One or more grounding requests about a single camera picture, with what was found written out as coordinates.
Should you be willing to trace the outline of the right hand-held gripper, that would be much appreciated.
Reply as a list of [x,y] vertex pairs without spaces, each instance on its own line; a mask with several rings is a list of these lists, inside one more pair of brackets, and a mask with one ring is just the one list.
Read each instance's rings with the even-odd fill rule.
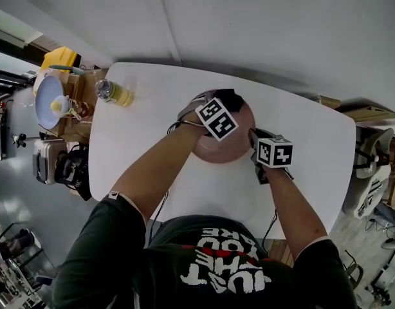
[[253,149],[251,161],[260,185],[268,184],[264,168],[281,169],[290,180],[293,176],[288,170],[293,158],[293,143],[282,135],[275,135],[264,129],[249,128],[248,138]]

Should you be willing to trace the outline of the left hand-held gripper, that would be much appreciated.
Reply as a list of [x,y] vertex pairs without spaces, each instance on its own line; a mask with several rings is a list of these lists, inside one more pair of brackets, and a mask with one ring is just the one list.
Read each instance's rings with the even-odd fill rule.
[[[191,112],[196,114],[198,122],[186,119]],[[188,106],[179,112],[177,123],[204,127],[207,135],[214,137],[218,142],[223,141],[239,127],[231,110],[213,94],[200,94],[192,99]]]

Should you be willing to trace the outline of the dark blue cloth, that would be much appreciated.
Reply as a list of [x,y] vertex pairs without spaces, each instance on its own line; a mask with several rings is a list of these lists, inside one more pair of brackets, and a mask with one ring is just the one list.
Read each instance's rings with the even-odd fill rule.
[[242,96],[236,94],[235,89],[232,88],[217,89],[214,91],[213,97],[219,99],[230,113],[240,112],[244,104]]

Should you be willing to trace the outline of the big pink plate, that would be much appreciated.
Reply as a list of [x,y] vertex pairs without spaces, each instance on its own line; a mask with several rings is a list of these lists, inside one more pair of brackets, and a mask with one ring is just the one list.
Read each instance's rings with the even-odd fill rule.
[[[200,94],[214,94],[215,90],[212,89]],[[198,158],[213,164],[225,164],[239,159],[249,151],[251,146],[248,130],[255,127],[253,113],[244,101],[240,112],[231,114],[238,123],[237,130],[221,142],[210,135],[202,136],[193,150]]]

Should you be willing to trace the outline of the person's left forearm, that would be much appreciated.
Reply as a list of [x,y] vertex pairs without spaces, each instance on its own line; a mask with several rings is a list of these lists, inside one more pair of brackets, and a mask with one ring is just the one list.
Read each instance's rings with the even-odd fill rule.
[[130,165],[112,190],[128,197],[148,221],[196,146],[207,133],[195,112]]

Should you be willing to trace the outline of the light blue plate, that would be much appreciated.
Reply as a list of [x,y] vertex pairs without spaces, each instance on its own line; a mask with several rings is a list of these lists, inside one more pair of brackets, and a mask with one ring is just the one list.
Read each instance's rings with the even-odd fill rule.
[[35,111],[38,124],[43,128],[52,129],[58,124],[59,117],[53,114],[51,103],[63,94],[64,88],[61,81],[53,75],[48,75],[39,84],[35,98]]

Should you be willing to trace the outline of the yellow drink bottle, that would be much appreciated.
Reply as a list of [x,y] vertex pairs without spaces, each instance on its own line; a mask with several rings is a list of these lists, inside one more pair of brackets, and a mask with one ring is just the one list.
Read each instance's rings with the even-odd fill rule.
[[129,106],[132,104],[134,94],[127,88],[107,79],[101,79],[95,84],[95,93],[100,100],[117,106]]

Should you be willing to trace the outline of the flat cardboard box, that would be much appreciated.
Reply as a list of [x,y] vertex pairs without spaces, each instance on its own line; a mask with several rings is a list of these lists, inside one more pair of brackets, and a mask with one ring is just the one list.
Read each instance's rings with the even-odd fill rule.
[[378,122],[395,119],[394,111],[370,100],[353,100],[350,103],[346,103],[335,98],[319,95],[317,102],[348,116],[355,122]]

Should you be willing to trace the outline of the grey shell chair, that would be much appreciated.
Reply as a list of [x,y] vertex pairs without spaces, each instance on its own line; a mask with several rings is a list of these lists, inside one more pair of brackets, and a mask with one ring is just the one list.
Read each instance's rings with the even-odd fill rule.
[[391,128],[381,129],[369,136],[360,133],[356,141],[353,171],[342,205],[348,216],[362,219],[369,216],[380,203],[389,184]]

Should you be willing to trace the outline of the open cardboard box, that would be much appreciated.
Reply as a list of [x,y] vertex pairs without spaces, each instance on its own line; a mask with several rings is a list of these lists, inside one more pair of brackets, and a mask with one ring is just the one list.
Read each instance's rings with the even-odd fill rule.
[[[95,94],[95,83],[106,77],[108,69],[89,70],[85,75],[75,75],[72,73],[64,73],[60,70],[45,70],[43,75],[56,76],[64,86],[64,92],[71,95],[73,99],[81,100],[92,105],[92,111],[95,110],[97,96]],[[78,121],[74,118],[62,118],[58,124],[51,128],[45,128],[39,122],[40,131],[49,135],[60,137],[67,142],[89,143],[91,125],[93,116]]]

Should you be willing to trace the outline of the dark green printed t-shirt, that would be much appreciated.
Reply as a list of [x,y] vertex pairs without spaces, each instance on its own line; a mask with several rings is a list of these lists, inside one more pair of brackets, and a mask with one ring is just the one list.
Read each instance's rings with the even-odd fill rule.
[[357,309],[336,246],[308,245],[292,266],[271,259],[241,223],[165,222],[149,246],[129,199],[93,209],[61,266],[55,309]]

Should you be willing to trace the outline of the small yellow white cup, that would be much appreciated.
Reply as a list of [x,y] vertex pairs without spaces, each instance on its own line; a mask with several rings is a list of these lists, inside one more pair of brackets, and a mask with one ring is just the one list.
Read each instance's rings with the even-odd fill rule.
[[69,114],[70,100],[68,96],[59,95],[51,104],[50,109],[52,113],[58,117],[63,118]]

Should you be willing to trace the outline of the yellow plastic box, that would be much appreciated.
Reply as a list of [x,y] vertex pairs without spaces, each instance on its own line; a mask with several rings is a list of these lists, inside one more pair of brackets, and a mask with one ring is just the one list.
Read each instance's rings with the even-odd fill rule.
[[41,64],[41,70],[47,70],[52,65],[60,65],[72,67],[77,58],[77,52],[69,49],[68,47],[56,48],[44,55],[43,63]]

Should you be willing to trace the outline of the silver suitcase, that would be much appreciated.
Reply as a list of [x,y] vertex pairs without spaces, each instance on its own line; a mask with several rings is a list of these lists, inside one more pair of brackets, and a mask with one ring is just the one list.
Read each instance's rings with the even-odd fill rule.
[[38,140],[34,143],[32,173],[38,182],[46,185],[55,183],[56,161],[66,149],[63,139]]

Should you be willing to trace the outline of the black tripod stand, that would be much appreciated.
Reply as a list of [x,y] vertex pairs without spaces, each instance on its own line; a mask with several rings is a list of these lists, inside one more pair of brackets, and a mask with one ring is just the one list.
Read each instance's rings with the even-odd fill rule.
[[46,133],[40,132],[38,136],[26,136],[26,134],[21,133],[19,135],[15,135],[13,133],[10,134],[10,138],[12,139],[13,144],[19,147],[26,147],[28,142],[34,142],[37,140],[45,140],[47,137]]

